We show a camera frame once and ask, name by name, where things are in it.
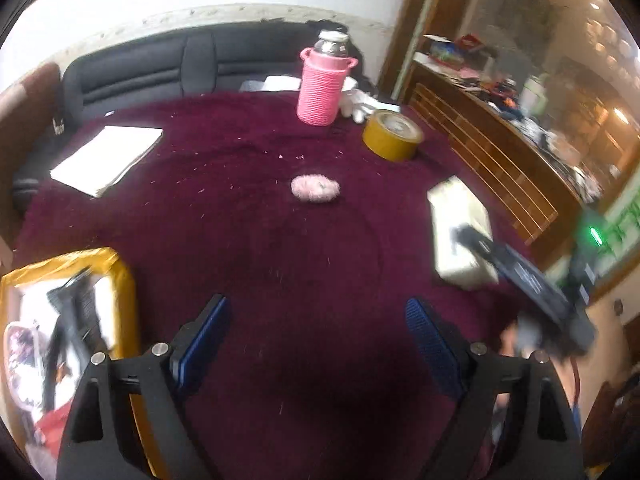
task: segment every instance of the wooden cabinet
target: wooden cabinet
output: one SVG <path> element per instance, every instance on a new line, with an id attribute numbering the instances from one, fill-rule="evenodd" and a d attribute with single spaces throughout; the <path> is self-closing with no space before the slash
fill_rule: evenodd
<path id="1" fill-rule="evenodd" d="M 403 101 L 484 181 L 513 219 L 542 269 L 572 236 L 582 202 L 522 134 L 476 97 L 417 62 Z"/>

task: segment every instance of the yellow tape roll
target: yellow tape roll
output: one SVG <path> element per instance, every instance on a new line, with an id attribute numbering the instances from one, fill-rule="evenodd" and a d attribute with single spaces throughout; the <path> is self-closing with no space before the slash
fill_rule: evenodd
<path id="1" fill-rule="evenodd" d="M 373 153 L 393 162 L 412 158 L 423 139 L 417 124 L 388 110 L 377 110 L 362 133 L 363 142 Z"/>

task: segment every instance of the pink sponge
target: pink sponge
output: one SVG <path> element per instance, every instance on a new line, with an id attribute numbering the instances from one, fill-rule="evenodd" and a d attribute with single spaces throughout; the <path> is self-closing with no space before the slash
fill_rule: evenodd
<path id="1" fill-rule="evenodd" d="M 291 192 L 302 202 L 330 202 L 340 195 L 340 184 L 324 175 L 300 175 L 291 182 Z"/>

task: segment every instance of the maroon tablecloth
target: maroon tablecloth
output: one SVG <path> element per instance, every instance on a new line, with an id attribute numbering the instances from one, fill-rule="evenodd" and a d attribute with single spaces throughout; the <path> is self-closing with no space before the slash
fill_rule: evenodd
<path id="1" fill-rule="evenodd" d="M 469 293 L 433 273 L 427 190 L 457 174 L 490 211 L 494 237 L 524 251 L 499 206 L 423 124 L 418 156 L 391 163 L 338 119 L 318 128 L 293 94 L 214 94 L 123 110 L 88 124 L 164 128 L 104 197 L 54 181 L 34 199 L 16 263 L 110 246 L 134 274 L 145 344 L 168 341 L 214 292 L 235 319 L 193 428 L 227 480 L 416 478 L 449 420 L 404 325 L 413 295 L 471 340 L 516 314 L 501 284 Z M 293 177 L 322 173 L 340 198 L 298 202 Z"/>

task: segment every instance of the thermos lid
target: thermos lid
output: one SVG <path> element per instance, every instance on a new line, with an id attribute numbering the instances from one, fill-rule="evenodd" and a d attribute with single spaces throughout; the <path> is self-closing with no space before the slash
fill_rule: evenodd
<path id="1" fill-rule="evenodd" d="M 323 30 L 318 35 L 318 38 L 324 41 L 331 41 L 332 43 L 346 43 L 349 41 L 349 35 L 337 30 Z"/>

